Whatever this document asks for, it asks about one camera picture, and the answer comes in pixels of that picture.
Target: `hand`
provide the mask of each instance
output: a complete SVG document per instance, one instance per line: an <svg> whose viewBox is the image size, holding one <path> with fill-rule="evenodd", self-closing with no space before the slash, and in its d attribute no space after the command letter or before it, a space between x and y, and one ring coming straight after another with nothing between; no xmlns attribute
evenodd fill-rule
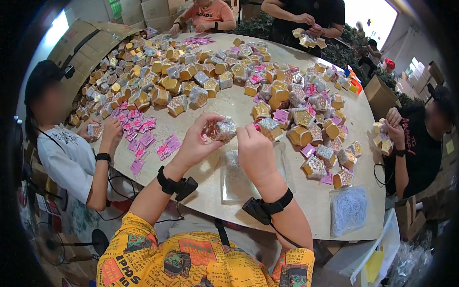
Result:
<svg viewBox="0 0 459 287"><path fill-rule="evenodd" d="M314 27L309 28L309 33L312 36L321 37L325 34L325 31L324 31L324 28L320 26L314 26Z"/></svg>
<svg viewBox="0 0 459 287"><path fill-rule="evenodd" d="M216 113L202 113L186 132L182 146L173 161L181 166L191 168L200 163L211 152L224 145L221 141L212 141L206 144L201 136L202 130L210 120L222 120L223 117Z"/></svg>
<svg viewBox="0 0 459 287"><path fill-rule="evenodd" d="M297 23L306 23L307 25L313 26L315 24L315 19L309 14L295 15L293 17L293 22Z"/></svg>
<svg viewBox="0 0 459 287"><path fill-rule="evenodd" d="M99 148L103 150L103 152L108 152L112 147L113 143L115 142L116 138L119 137L119 134L123 128L121 127L121 123L119 119L108 117L105 120L104 131L102 132L102 141L101 147Z"/></svg>
<svg viewBox="0 0 459 287"><path fill-rule="evenodd" d="M196 26L195 31L197 33L202 33L202 32L206 32L209 29L212 29L213 27L215 27L215 22L201 23Z"/></svg>
<svg viewBox="0 0 459 287"><path fill-rule="evenodd" d="M402 120L402 116L398 112L397 108L396 107L390 108L386 116L386 123L393 127L396 127L400 124L401 120Z"/></svg>
<svg viewBox="0 0 459 287"><path fill-rule="evenodd" d="M98 119L91 119L90 118L83 124L83 126L81 127L81 129L79 130L77 135L81 136L82 138L84 138L87 141L94 139L94 137L88 135L88 125L89 124L101 124L101 121L98 120Z"/></svg>
<svg viewBox="0 0 459 287"><path fill-rule="evenodd" d="M255 187L266 185L280 176L276 167L273 143L257 131L253 124L238 128L238 161Z"/></svg>
<svg viewBox="0 0 459 287"><path fill-rule="evenodd" d="M177 23L172 25L172 28L169 30L169 34L172 34L172 35L176 35L179 32L180 32L180 25L178 25Z"/></svg>
<svg viewBox="0 0 459 287"><path fill-rule="evenodd" d="M396 127L387 126L387 131L389 132L389 137L394 142L397 149L405 149L405 131L402 129L401 125Z"/></svg>

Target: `yellow printed shirt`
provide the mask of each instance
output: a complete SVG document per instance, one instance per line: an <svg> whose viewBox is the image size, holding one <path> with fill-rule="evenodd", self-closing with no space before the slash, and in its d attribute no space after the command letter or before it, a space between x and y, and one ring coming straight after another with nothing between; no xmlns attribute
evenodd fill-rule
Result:
<svg viewBox="0 0 459 287"><path fill-rule="evenodd" d="M282 254L267 268L218 234L177 234L158 246L153 227L131 212L97 264L97 286L280 286L309 287L314 253L305 248Z"/></svg>

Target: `clear plastic bag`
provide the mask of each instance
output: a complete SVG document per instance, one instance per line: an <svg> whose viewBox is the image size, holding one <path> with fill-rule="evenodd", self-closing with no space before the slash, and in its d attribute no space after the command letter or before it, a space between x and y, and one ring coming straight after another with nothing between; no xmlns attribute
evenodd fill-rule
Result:
<svg viewBox="0 0 459 287"><path fill-rule="evenodd" d="M290 170L290 164L285 155L285 143L274 143L274 154L276 157L277 170L289 186L291 192L295 193L295 186ZM237 161L238 151L227 151L222 154L221 164L221 190L222 204L244 204L249 198L260 199L261 196L254 184L239 166Z"/></svg>

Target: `red object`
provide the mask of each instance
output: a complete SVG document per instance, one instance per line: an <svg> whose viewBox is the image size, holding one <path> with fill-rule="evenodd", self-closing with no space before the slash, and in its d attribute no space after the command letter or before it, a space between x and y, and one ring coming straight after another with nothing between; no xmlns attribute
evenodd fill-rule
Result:
<svg viewBox="0 0 459 287"><path fill-rule="evenodd" d="M395 63L391 59L386 58L384 62L386 62L387 66L391 68L391 70L395 69Z"/></svg>
<svg viewBox="0 0 459 287"><path fill-rule="evenodd" d="M132 200L126 199L123 201L112 201L111 206L118 209L119 211L128 212L131 204Z"/></svg>

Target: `black cable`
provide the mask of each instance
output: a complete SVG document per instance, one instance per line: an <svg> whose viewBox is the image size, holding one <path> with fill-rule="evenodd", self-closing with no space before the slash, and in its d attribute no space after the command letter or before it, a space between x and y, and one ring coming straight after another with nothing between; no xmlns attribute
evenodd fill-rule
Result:
<svg viewBox="0 0 459 287"><path fill-rule="evenodd" d="M294 243L292 240L288 239L288 238L285 237L282 233L280 233L280 232L274 227L274 225L273 225L272 222L271 222L269 225L271 225L271 226L274 228L274 230L275 230L277 233L279 233L279 235L282 236L282 238L284 238L285 240L287 240L290 244L293 244L293 245L294 245L295 247L297 247L297 248L303 248L302 246L300 246L300 245Z"/></svg>

